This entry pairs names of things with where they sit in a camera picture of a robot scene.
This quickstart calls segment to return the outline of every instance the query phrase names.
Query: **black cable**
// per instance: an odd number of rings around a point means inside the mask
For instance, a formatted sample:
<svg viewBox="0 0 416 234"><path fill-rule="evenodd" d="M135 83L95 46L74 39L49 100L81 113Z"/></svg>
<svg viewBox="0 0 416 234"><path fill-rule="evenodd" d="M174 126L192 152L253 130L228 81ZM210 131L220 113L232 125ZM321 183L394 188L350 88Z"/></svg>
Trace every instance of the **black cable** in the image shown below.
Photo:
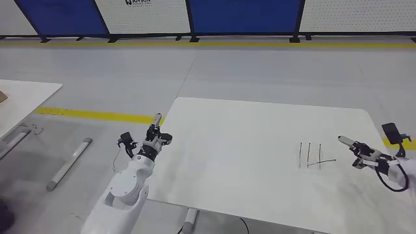
<svg viewBox="0 0 416 234"><path fill-rule="evenodd" d="M247 234L250 234L250 230L248 230L248 226L247 226L246 222L242 218L240 218L240 220L242 220L242 223L244 223L244 225L246 226Z"/></svg>
<svg viewBox="0 0 416 234"><path fill-rule="evenodd" d="M404 176L404 179L406 180L406 182L404 183L404 187L401 188L401 189L393 189L393 188L391 188L389 185L387 185L387 183L385 183L385 181L383 180L382 176L380 175L380 171L378 169L378 166L376 166L375 170L376 170L376 174L378 176L378 179L380 179L380 181L383 183L383 185L386 186L389 190L391 190L393 192L404 192L405 190L407 190L409 188L409 177L405 173L405 171L403 170L403 167L400 164L398 164L397 166L400 169L400 171L402 171L403 176Z"/></svg>

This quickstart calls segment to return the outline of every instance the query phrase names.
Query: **concrete floor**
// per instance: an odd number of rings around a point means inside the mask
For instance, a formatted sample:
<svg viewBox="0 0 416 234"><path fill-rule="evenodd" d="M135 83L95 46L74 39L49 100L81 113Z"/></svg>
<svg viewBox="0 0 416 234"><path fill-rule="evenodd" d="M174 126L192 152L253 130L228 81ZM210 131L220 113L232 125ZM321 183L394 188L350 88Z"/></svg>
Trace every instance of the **concrete floor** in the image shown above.
<svg viewBox="0 0 416 234"><path fill-rule="evenodd" d="M44 104L48 107L167 114L177 96L349 107L365 109L380 135L384 135L381 125L387 122L412 134L416 132L415 51L0 46L0 79L62 83L62 89ZM130 131L142 138L147 126L38 114L26 122L45 130L38 136L30 134L0 161L0 196L17 214L8 233L79 233L114 175L118 137ZM48 181L85 137L93 138L93 144L57 189L47 192ZM127 162L121 152L117 170ZM185 215L184 208L149 201L133 233L177 233ZM252 234L310 233L255 220L247 224ZM245 231L237 217L213 213L201 213L196 228L197 234Z"/></svg>

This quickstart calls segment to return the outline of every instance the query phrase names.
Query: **pegboard wall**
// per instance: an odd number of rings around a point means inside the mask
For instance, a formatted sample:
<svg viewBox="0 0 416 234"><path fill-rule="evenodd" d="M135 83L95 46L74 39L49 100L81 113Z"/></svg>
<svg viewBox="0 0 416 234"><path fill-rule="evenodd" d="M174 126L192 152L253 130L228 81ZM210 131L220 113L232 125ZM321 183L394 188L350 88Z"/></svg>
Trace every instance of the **pegboard wall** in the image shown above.
<svg viewBox="0 0 416 234"><path fill-rule="evenodd" d="M0 34L36 35L36 31L13 0L0 0Z"/></svg>
<svg viewBox="0 0 416 234"><path fill-rule="evenodd" d="M306 0L300 32L416 31L416 0Z"/></svg>
<svg viewBox="0 0 416 234"><path fill-rule="evenodd" d="M189 0L196 33L292 33L300 0Z"/></svg>
<svg viewBox="0 0 416 234"><path fill-rule="evenodd" d="M93 0L17 0L41 34L106 34Z"/></svg>
<svg viewBox="0 0 416 234"><path fill-rule="evenodd" d="M112 34L189 33L185 0L96 0Z"/></svg>

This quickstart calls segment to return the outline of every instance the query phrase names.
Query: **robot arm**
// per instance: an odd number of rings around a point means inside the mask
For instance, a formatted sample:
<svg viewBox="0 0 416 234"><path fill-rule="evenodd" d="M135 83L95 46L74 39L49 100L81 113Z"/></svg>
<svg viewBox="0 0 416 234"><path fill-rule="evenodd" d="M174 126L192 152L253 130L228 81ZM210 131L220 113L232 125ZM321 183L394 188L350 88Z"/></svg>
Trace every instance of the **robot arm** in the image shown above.
<svg viewBox="0 0 416 234"><path fill-rule="evenodd" d="M98 199L81 230L82 234L129 234L148 197L146 179L152 174L155 158L162 146L169 145L172 136L160 132L162 115L156 114L139 153L133 155L134 142L130 133L122 134L118 145L124 144L131 160L118 172Z"/></svg>
<svg viewBox="0 0 416 234"><path fill-rule="evenodd" d="M410 190L416 197L416 160L405 157L392 157L380 152L377 149L370 148L364 143L353 141L345 136L339 136L338 140L346 144L354 153L357 159L352 164L357 169L369 167L376 171L380 181L393 192L403 192ZM400 189L391 188L381 177L380 174L388 176L401 186Z"/></svg>

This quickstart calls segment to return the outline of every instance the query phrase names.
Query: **yellow stripe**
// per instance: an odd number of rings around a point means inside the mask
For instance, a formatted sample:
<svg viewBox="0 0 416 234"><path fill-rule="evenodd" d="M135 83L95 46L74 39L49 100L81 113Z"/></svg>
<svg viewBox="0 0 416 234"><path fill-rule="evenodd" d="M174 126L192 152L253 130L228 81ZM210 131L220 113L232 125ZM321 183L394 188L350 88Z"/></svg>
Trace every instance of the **yellow stripe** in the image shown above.
<svg viewBox="0 0 416 234"><path fill-rule="evenodd" d="M340 48L416 48L416 44L384 44L384 43L261 43L261 42L116 42L108 44L106 42L53 42L47 44L33 43L33 42L0 42L0 46L42 46L42 47L56 47L56 46L181 46L181 47L340 47Z"/></svg>
<svg viewBox="0 0 416 234"><path fill-rule="evenodd" d="M384 145L388 148L395 148L398 149L398 144L392 145L390 144L387 137L383 138ZM410 142L408 139L403 140L403 147L405 150L416 150L416 142Z"/></svg>
<svg viewBox="0 0 416 234"><path fill-rule="evenodd" d="M58 109L52 107L40 107L36 109L35 113L55 116L71 116L74 118L88 118L91 120L109 120L119 122L131 122L140 124L150 124L153 121L153 116L133 115L133 114L119 114L113 112L97 112L88 110L75 110L75 109ZM383 143L388 148L398 149L398 145L391 145L387 138L383 138ZM410 142L405 139L403 141L404 149L416 150L416 142Z"/></svg>

